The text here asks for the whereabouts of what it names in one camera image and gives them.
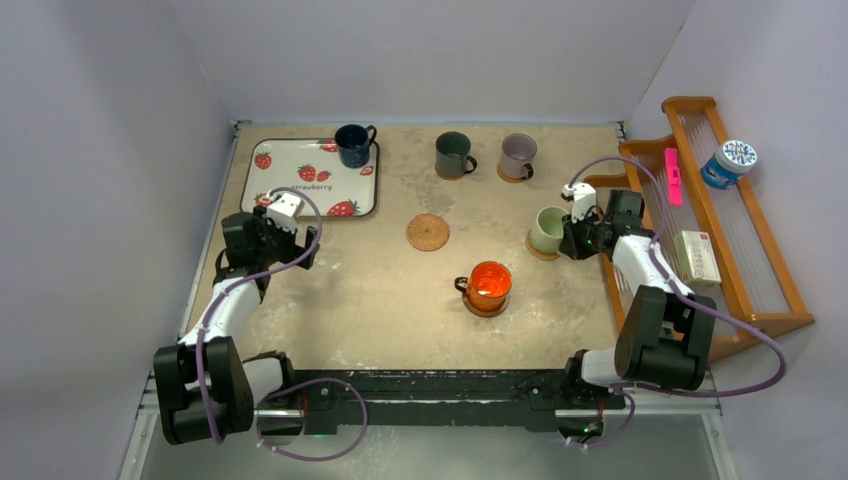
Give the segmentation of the dark brown wooden coaster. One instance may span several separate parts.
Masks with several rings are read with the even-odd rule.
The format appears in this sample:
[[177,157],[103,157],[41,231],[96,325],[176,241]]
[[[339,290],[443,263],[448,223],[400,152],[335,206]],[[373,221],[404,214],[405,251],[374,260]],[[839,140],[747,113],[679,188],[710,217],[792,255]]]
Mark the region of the dark brown wooden coaster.
[[476,308],[471,303],[470,298],[467,295],[462,296],[462,301],[463,301],[465,308],[469,312],[471,312],[472,314],[474,314],[478,317],[481,317],[481,318],[493,318],[493,317],[501,315],[502,313],[504,313],[507,310],[509,303],[510,303],[510,298],[506,297],[504,299],[504,301],[501,303],[501,305],[495,310],[481,310],[479,308]]

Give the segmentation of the orange mug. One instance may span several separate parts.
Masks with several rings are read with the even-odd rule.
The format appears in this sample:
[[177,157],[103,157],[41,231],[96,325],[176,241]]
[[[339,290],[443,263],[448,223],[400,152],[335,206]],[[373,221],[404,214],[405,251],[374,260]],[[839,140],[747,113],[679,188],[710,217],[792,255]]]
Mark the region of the orange mug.
[[495,310],[508,297],[513,281],[508,268],[495,261],[476,265],[467,277],[457,277],[454,288],[481,310]]

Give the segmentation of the purple mug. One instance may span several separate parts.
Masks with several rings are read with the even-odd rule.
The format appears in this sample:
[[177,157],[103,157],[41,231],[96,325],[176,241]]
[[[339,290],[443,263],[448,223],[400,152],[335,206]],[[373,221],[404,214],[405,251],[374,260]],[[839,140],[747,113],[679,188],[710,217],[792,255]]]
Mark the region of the purple mug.
[[501,159],[498,165],[510,177],[523,177],[526,175],[526,165],[533,167],[537,152],[538,147],[532,137],[513,133],[505,137],[501,144]]

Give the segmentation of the navy blue mug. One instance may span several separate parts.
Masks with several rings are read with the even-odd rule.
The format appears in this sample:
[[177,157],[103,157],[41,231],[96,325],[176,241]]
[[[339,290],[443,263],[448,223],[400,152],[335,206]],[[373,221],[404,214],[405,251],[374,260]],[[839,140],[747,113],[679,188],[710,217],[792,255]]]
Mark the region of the navy blue mug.
[[374,125],[347,124],[334,135],[341,163],[348,168],[360,168],[370,161],[371,145],[375,142],[377,129]]

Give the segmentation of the dark green mug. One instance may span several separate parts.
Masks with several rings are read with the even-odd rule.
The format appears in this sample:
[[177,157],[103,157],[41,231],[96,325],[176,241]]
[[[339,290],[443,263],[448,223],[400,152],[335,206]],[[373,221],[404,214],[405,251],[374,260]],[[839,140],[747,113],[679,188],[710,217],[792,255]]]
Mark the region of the dark green mug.
[[435,168],[447,175],[458,175],[462,171],[475,172],[477,160],[470,154],[471,141],[463,133],[448,131],[438,136],[435,142]]

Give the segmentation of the light wooden coaster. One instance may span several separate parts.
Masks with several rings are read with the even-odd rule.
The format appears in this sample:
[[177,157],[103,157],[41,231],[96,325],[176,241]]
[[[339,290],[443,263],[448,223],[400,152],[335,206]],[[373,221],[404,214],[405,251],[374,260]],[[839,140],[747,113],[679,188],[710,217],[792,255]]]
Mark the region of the light wooden coaster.
[[523,177],[510,177],[510,176],[506,175],[506,174],[503,172],[503,170],[502,170],[502,168],[501,168],[501,166],[500,166],[500,165],[498,165],[498,166],[497,166],[496,171],[497,171],[498,176],[499,176],[499,177],[500,177],[503,181],[505,181],[505,182],[508,182],[508,183],[522,183],[522,182],[525,182],[525,181],[527,181],[527,180],[532,179],[532,178],[533,178],[533,176],[534,176],[534,169],[533,169],[533,167],[532,167],[530,164],[527,164],[527,165],[526,165],[526,167],[527,167],[527,169],[526,169],[526,175],[525,175],[525,176],[523,176]]
[[464,178],[467,174],[472,173],[472,172],[468,172],[468,171],[462,171],[458,175],[447,175],[437,167],[435,168],[435,172],[436,172],[438,177],[440,177],[444,180],[448,180],[448,181],[460,180],[460,179]]

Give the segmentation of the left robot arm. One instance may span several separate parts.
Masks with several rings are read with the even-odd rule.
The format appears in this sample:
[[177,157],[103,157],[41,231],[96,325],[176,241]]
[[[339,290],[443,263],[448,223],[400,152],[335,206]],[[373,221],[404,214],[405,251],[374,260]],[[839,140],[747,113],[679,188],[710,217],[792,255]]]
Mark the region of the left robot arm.
[[215,260],[213,296],[201,319],[179,341],[159,348],[153,359],[158,407],[166,441],[180,445],[244,432],[254,408],[266,401],[284,409],[297,399],[298,382],[282,352],[243,361],[237,340],[264,300],[272,271],[310,269],[319,249],[319,231],[296,242],[298,200],[276,201],[222,221],[224,249]]

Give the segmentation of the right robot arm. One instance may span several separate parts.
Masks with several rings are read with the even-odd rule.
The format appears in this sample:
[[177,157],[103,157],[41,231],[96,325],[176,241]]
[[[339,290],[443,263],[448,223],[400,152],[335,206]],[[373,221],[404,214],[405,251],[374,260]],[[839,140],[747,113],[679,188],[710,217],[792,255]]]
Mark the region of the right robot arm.
[[708,366],[715,304],[678,285],[653,231],[642,225],[642,196],[614,190],[603,210],[586,183],[564,186],[561,196],[572,208],[562,219],[560,253],[572,260],[604,257],[633,295],[614,347],[579,350],[568,359],[564,399],[584,407],[601,389],[627,384],[696,391]]

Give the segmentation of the pale green mug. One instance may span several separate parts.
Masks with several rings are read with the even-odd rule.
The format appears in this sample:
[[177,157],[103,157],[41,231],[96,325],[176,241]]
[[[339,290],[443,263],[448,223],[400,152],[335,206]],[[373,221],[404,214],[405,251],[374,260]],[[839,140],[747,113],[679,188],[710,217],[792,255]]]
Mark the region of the pale green mug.
[[564,239],[563,219],[567,211],[561,207],[548,206],[542,208],[531,225],[531,241],[541,252],[547,254],[559,253]]

